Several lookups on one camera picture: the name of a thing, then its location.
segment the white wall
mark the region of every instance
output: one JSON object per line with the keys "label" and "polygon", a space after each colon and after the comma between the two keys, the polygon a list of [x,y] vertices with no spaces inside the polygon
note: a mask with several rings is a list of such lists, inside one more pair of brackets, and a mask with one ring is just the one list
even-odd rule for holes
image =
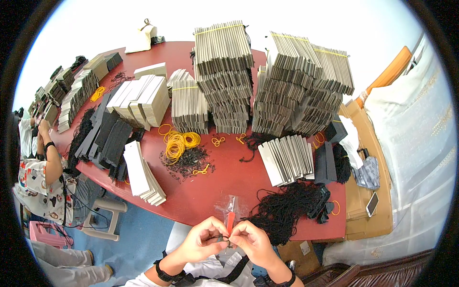
{"label": "white wall", "polygon": [[18,81],[13,110],[28,108],[35,91],[75,56],[91,59],[124,47],[124,35],[149,18],[166,41],[193,41],[195,27],[242,20],[252,48],[263,51],[269,30],[306,36],[315,44],[346,50],[356,90],[366,89],[421,27],[400,0],[154,1],[66,0],[38,35]]}

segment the patterned blouse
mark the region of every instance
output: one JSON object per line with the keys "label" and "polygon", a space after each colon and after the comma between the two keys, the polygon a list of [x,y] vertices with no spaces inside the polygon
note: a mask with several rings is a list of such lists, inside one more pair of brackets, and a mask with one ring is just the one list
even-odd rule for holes
{"label": "patterned blouse", "polygon": [[64,175],[67,186],[67,198],[64,199],[64,185],[61,179],[46,186],[46,161],[25,159],[19,166],[19,182],[13,187],[13,192],[19,202],[31,213],[52,220],[60,225],[64,220],[66,208],[66,226],[72,226],[73,200],[70,197],[75,193],[77,181]]}

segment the red table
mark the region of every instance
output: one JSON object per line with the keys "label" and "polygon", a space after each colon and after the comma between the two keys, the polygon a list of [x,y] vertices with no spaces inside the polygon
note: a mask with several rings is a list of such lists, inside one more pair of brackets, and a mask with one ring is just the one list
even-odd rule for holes
{"label": "red table", "polygon": [[[166,62],[168,76],[179,68],[185,68],[194,76],[190,59],[190,51],[194,44],[194,42],[164,42],[154,45],[149,51],[133,54],[125,54],[124,48],[105,52],[104,54],[119,52],[123,62],[108,73],[100,85],[110,86],[112,84],[110,80],[120,71],[126,71],[126,76],[132,76],[135,69],[160,62]],[[262,51],[252,50],[252,52],[255,61],[252,75],[254,94],[256,94],[257,68],[266,63],[266,56]],[[81,121],[82,115],[86,109],[98,105],[101,100],[102,98],[96,102],[88,100],[77,114],[69,130],[62,134],[58,134],[55,130],[51,132],[51,138],[59,153],[66,155],[73,138],[73,132]],[[172,123],[170,108],[166,111],[162,123]],[[223,219],[223,214],[216,211],[215,205],[218,205],[219,202],[228,201],[228,195],[239,196],[240,206],[248,213],[258,204],[257,190],[264,188],[275,191],[277,188],[271,186],[258,151],[253,161],[249,163],[239,161],[241,157],[250,158],[252,156],[252,152],[248,150],[246,145],[235,139],[239,135],[225,134],[226,141],[219,147],[214,147],[211,143],[212,134],[215,134],[215,128],[209,130],[209,135],[201,135],[201,143],[207,143],[206,148],[211,152],[209,160],[215,160],[215,171],[199,174],[197,177],[188,178],[179,184],[177,180],[172,178],[159,159],[159,153],[164,151],[165,144],[163,143],[163,136],[158,134],[158,128],[152,128],[145,133],[140,142],[142,155],[167,196],[166,202],[158,207],[145,203],[140,197],[132,196],[129,185],[124,182],[112,183],[111,178],[108,177],[108,170],[100,170],[91,162],[80,162],[77,168],[94,182],[117,196],[143,209],[187,225],[196,225],[211,215]],[[338,213],[337,206],[334,210],[334,213],[338,213],[338,215],[330,214],[330,220],[322,225],[317,224],[315,220],[301,218],[297,225],[297,234],[291,238],[292,240],[344,237],[346,225],[345,187],[338,183],[332,183],[327,185],[327,188],[331,192],[330,201],[336,200],[340,204],[340,212]]]}

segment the umbrella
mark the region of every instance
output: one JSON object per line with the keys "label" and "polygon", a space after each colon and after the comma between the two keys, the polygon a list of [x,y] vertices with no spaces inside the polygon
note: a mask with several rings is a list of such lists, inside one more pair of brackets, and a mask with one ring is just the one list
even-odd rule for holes
{"label": "umbrella", "polygon": [[376,190],[380,187],[379,184],[379,167],[378,159],[371,157],[368,150],[360,149],[357,152],[364,152],[365,160],[363,166],[359,169],[352,168],[352,174],[358,186],[366,187],[371,190]]}

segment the red tool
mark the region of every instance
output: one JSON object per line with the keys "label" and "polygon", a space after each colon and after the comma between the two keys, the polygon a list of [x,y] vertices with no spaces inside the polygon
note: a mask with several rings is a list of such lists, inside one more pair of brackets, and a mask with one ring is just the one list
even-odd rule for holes
{"label": "red tool", "polygon": [[229,235],[231,235],[231,231],[233,230],[234,218],[236,216],[236,214],[234,213],[235,199],[236,197],[233,197],[233,205],[231,206],[231,211],[228,213],[228,225],[226,226],[226,229],[228,230]]}

